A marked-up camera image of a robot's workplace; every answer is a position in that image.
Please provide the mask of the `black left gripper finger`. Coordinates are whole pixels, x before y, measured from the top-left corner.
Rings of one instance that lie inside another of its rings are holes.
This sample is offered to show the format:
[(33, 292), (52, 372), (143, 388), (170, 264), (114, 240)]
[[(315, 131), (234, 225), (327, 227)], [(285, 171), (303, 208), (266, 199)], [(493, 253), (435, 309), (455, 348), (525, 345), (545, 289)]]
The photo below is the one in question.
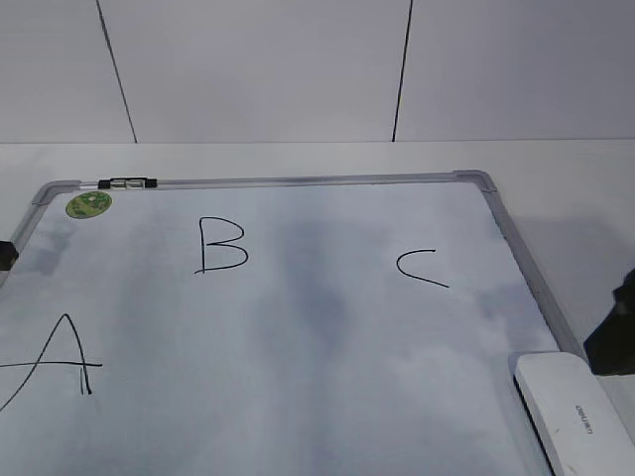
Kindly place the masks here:
[(10, 271), (18, 258), (19, 252), (11, 241), (0, 242), (0, 271)]

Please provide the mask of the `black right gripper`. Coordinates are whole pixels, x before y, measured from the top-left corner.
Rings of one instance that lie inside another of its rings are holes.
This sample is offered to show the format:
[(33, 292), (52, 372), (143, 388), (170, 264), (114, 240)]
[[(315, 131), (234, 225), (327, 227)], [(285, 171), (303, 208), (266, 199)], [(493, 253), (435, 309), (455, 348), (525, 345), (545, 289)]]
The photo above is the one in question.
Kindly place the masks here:
[(613, 293), (610, 313), (585, 339), (583, 347), (594, 375), (634, 374), (634, 271)]

